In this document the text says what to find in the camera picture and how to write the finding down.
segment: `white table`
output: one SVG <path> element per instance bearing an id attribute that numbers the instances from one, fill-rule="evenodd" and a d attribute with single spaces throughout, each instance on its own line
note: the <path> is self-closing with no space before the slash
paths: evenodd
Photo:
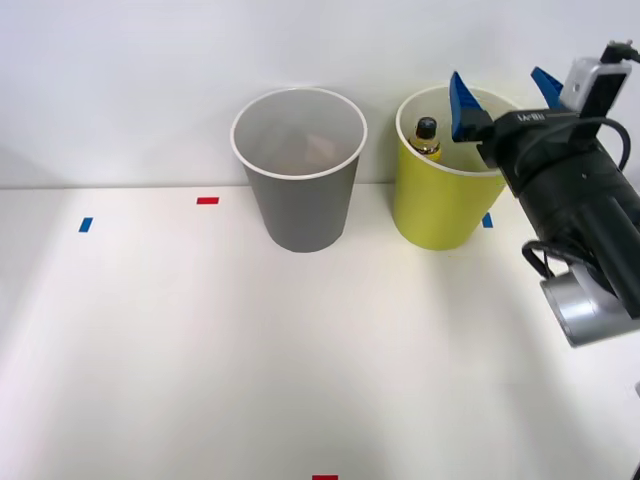
<path id="1" fill-rule="evenodd" d="M 569 347 L 508 193 L 441 253 L 390 193 L 294 254 L 248 188 L 0 192 L 0 479 L 628 479 L 640 333 Z"/>

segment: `blue tape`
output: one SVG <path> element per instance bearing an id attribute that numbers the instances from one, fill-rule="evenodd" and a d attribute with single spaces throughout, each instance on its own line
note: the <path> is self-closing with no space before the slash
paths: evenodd
<path id="1" fill-rule="evenodd" d="M 491 215 L 489 215 L 489 212 L 487 212 L 487 214 L 482 217 L 482 226 L 484 228 L 493 228 L 493 221 L 491 220 Z"/>
<path id="2" fill-rule="evenodd" d="M 82 220 L 82 224 L 80 225 L 80 230 L 78 230 L 78 232 L 87 233 L 91 228 L 92 222 L 93 222 L 93 217 L 85 217 L 84 220 Z"/>

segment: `black cable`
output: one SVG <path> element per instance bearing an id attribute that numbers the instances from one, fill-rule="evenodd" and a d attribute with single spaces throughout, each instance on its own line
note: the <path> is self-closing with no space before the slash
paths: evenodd
<path id="1" fill-rule="evenodd" d="M 576 263 L 585 266 L 591 272 L 600 272 L 598 265 L 582 252 L 558 243 L 531 240 L 522 246 L 522 255 L 529 264 L 545 279 L 553 278 L 555 274 L 548 267 L 548 264 L 540 260 L 535 251 L 543 252 L 546 256 L 562 260 L 567 264 Z"/>
<path id="2" fill-rule="evenodd" d="M 558 125 L 557 127 L 546 130 L 540 135 L 538 135 L 529 145 L 527 145 L 518 158 L 515 161 L 513 170 L 516 175 L 520 175 L 520 171 L 522 169 L 522 164 L 524 159 L 531 153 L 531 151 L 540 144 L 543 140 L 548 139 L 554 135 L 557 135 L 560 132 L 564 132 L 565 130 L 572 129 L 574 127 L 579 127 L 581 125 L 606 125 L 608 127 L 613 128 L 622 139 L 622 156 L 620 158 L 620 163 L 618 164 L 618 168 L 620 171 L 624 170 L 624 167 L 627 165 L 627 161 L 629 160 L 629 155 L 631 155 L 631 137 L 629 136 L 629 132 L 627 129 L 622 126 L 621 123 L 616 122 L 615 120 L 611 120 L 606 117 L 591 117 L 591 118 L 576 118 L 570 122 L 563 123 L 562 125 Z"/>

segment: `red tape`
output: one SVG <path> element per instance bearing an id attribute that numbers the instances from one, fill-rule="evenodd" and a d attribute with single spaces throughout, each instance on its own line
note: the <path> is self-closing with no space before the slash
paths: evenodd
<path id="1" fill-rule="evenodd" d="M 217 205 L 220 203 L 220 197 L 198 197 L 197 205 Z"/>

